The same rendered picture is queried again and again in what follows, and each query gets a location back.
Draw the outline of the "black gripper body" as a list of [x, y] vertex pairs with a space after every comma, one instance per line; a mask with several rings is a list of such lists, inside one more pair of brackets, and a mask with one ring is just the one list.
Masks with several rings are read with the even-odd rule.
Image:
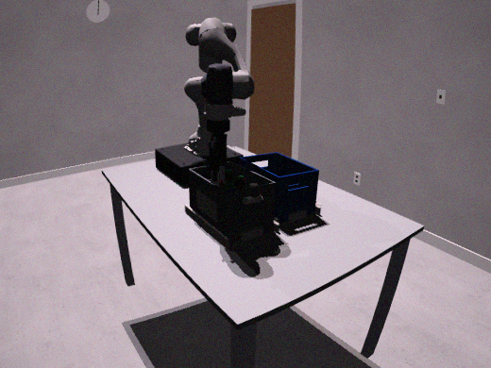
[[212, 133], [212, 140], [213, 137], [216, 137], [216, 142], [218, 144], [217, 148], [219, 148], [220, 138], [223, 138], [223, 136], [225, 136], [225, 132], [228, 132], [230, 130], [230, 120], [229, 119], [227, 119], [226, 121], [208, 120], [207, 130]]

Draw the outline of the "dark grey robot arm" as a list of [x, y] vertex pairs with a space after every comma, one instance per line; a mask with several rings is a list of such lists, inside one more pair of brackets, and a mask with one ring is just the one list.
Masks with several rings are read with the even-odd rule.
[[[246, 68], [238, 46], [233, 43], [235, 38], [233, 24], [222, 23], [216, 18], [190, 25], [186, 30], [187, 43], [200, 45], [199, 68], [206, 73], [201, 77], [190, 78], [184, 87], [185, 93], [198, 109], [197, 131], [190, 137], [189, 146], [187, 144], [184, 147], [195, 156], [209, 155], [212, 133], [207, 130], [207, 121], [225, 121], [232, 116], [246, 115], [245, 109], [232, 105], [232, 99], [246, 100], [254, 93], [253, 77]], [[231, 63], [234, 72], [221, 59]]]

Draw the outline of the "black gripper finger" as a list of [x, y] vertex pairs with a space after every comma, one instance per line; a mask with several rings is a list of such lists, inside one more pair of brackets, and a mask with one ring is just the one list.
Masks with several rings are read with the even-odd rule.
[[225, 166], [227, 166], [227, 134], [223, 136], [224, 141], [223, 141], [223, 146], [222, 146], [222, 151], [220, 152], [220, 165], [219, 165], [219, 172], [220, 172], [220, 179], [223, 180], [223, 183], [225, 185]]
[[216, 137], [213, 137], [213, 140], [211, 138], [211, 141], [209, 142], [209, 148], [210, 148], [209, 172], [212, 172], [212, 183], [218, 187], [220, 187], [219, 165], [220, 165], [220, 152], [222, 151], [223, 141], [224, 138], [220, 138], [220, 148], [217, 148], [218, 144], [216, 142]]

